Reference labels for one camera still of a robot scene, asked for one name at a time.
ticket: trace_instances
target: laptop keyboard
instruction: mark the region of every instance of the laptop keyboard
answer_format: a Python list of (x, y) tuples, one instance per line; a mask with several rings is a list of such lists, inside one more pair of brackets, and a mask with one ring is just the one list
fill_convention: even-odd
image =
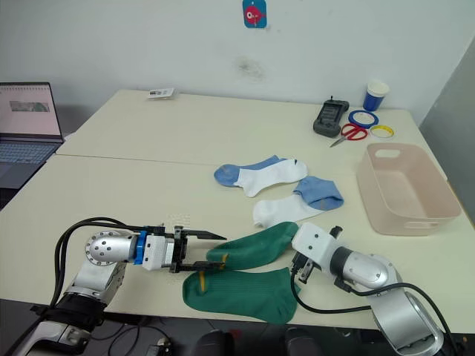
[(54, 148), (54, 145), (0, 142), (0, 162), (39, 164), (45, 161)]

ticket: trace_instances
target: laptop trackpad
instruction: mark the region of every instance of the laptop trackpad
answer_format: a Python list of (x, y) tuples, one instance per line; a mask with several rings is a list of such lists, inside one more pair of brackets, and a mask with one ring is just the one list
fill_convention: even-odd
[(3, 176), (11, 168), (11, 165), (0, 165), (0, 177)]

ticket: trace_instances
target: table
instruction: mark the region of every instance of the table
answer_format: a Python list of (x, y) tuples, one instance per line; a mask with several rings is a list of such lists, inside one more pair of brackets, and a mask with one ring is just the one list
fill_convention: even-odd
[[(167, 227), (183, 223), (236, 239), (260, 229), (252, 225), (252, 207), (260, 199), (290, 194), (295, 184), (277, 185), (256, 198), (240, 188), (228, 188), (213, 179), (213, 165), (144, 162), (83, 156), (50, 158), (10, 204), (0, 212), (0, 297), (32, 303), (48, 303), (53, 292), (53, 250), (60, 234), (70, 225), (92, 216), (115, 217), (124, 223)], [(354, 174), (327, 172), (336, 182), (345, 204), (308, 219), (327, 230), (344, 228), (341, 239), (362, 253), (390, 259), (404, 280), (423, 288), (442, 310), (453, 332), (475, 332), (474, 230), (465, 213), (429, 237), (391, 237), (377, 234), (367, 220)], [(65, 287), (85, 257), (85, 241), (100, 228), (83, 228), (73, 235), (68, 248)], [(202, 260), (216, 241), (190, 238), (188, 259)], [(290, 265), (289, 248), (278, 260), (251, 271), (268, 271)], [(205, 313), (182, 301), (182, 282), (188, 272), (146, 271), (129, 265), (125, 281), (110, 312), (175, 317), (255, 320), (230, 314)], [(322, 308), (365, 304), (315, 271), (301, 297)], [(312, 314), (298, 308), (291, 323), (375, 329), (368, 311)]]
[[(376, 138), (344, 142), (313, 132), (321, 105), (179, 94), (150, 100), (148, 92), (119, 90), (58, 154), (162, 162), (248, 165), (274, 154), (325, 172), (352, 174)], [(347, 121), (349, 109), (341, 120)], [(380, 122), (396, 131), (394, 142), (424, 148), (443, 173), (406, 110), (379, 110)]]

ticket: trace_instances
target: robotic arm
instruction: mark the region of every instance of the robotic arm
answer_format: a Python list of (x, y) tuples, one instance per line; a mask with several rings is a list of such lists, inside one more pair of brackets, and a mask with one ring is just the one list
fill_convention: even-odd
[[(384, 257), (368, 256), (344, 247), (337, 240), (341, 231), (337, 226), (328, 234), (308, 222), (300, 227), (292, 247), (297, 251), (293, 271), (301, 270), (302, 283), (307, 283), (314, 267), (332, 278), (339, 288), (352, 291), (354, 287), (363, 294), (402, 281), (393, 264)], [(367, 301), (376, 324), (398, 355), (432, 356), (441, 349), (442, 331), (411, 293), (394, 288), (368, 295)]]
[(147, 227), (140, 233), (102, 231), (85, 245), (85, 261), (79, 273), (54, 308), (42, 311), (43, 320), (20, 344), (15, 355), (27, 355), (34, 346), (46, 346), (68, 354), (84, 352), (91, 332), (102, 322), (102, 312), (122, 285), (127, 263), (153, 271), (208, 271), (223, 263), (198, 261), (184, 264), (188, 236), (205, 240), (226, 240), (207, 231), (175, 226)]

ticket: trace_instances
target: remote control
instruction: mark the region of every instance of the remote control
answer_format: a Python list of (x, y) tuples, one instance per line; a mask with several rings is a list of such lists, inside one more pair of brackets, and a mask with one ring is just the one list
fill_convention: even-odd
[(318, 113), (317, 119), (313, 122), (313, 130), (317, 134), (326, 137), (336, 137), (340, 133), (340, 125), (338, 124), (341, 115), (348, 110), (350, 104), (344, 100), (330, 100), (324, 102), (323, 108)]

